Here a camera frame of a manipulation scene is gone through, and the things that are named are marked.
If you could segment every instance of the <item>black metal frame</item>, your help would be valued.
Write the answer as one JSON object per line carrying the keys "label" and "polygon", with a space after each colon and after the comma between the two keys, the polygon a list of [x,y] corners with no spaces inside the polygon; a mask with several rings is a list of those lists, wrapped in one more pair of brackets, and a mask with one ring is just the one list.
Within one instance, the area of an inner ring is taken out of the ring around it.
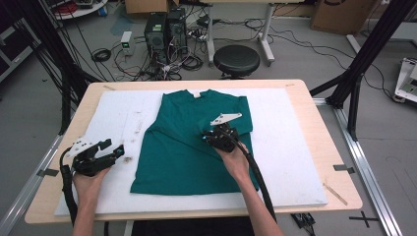
{"label": "black metal frame", "polygon": [[59,135],[65,133],[71,122],[71,104],[79,105],[89,86],[89,83],[100,82],[99,79],[82,70],[71,56],[67,46],[53,26],[46,14],[46,10],[39,2],[41,0],[0,0],[0,7],[5,9],[13,27],[28,42],[36,57],[50,74],[50,63],[45,61],[39,50],[33,43],[34,40],[28,33],[28,29],[19,24],[21,17],[26,19],[32,31],[40,39],[42,47],[47,50],[51,62],[61,73],[61,82],[56,84],[62,93],[62,124]]}
{"label": "black metal frame", "polygon": [[401,22],[413,9],[414,4],[415,0],[393,0],[349,68],[335,79],[310,90],[310,95],[314,96],[337,86],[332,95],[326,98],[328,104],[336,109],[343,108],[343,103],[350,94],[347,130],[354,141],[358,140],[356,137],[356,119],[362,78]]}

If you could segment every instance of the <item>cardboard box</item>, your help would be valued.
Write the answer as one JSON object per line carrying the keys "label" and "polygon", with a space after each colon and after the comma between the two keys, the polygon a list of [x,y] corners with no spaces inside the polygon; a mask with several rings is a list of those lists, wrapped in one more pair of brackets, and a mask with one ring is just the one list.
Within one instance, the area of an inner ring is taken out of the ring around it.
{"label": "cardboard box", "polygon": [[126,12],[132,13],[150,13],[150,12],[168,12],[170,0],[126,0]]}
{"label": "cardboard box", "polygon": [[381,0],[320,0],[311,29],[356,35]]}

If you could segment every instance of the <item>wrist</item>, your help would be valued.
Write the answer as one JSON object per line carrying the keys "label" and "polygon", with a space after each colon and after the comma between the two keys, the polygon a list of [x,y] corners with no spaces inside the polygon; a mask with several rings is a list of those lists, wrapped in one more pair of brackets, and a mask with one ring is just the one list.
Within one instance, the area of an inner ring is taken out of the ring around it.
{"label": "wrist", "polygon": [[248,183],[252,184],[251,177],[249,177],[249,174],[236,175],[234,179],[237,185],[239,185],[239,187],[244,186]]}

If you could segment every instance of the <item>forearm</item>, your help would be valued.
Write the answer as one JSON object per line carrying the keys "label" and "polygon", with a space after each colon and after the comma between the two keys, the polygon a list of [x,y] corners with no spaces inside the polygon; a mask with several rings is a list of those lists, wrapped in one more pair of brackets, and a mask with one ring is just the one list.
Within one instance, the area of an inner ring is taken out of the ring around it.
{"label": "forearm", "polygon": [[237,180],[237,183],[245,200],[255,235],[283,235],[259,197],[249,176]]}
{"label": "forearm", "polygon": [[80,203],[77,218],[74,224],[73,236],[91,236],[94,225],[95,209],[97,201]]}

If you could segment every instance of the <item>green t-shirt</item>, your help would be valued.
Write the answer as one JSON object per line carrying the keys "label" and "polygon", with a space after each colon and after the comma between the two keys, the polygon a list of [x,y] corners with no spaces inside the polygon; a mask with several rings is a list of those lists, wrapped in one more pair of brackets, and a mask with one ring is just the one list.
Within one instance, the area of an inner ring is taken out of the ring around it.
{"label": "green t-shirt", "polygon": [[[242,113],[229,122],[252,152],[252,120],[246,96],[207,90],[164,94],[154,123],[146,130],[131,193],[189,196],[239,192],[221,157],[202,140],[220,113]],[[258,189],[253,175],[251,177]]]}

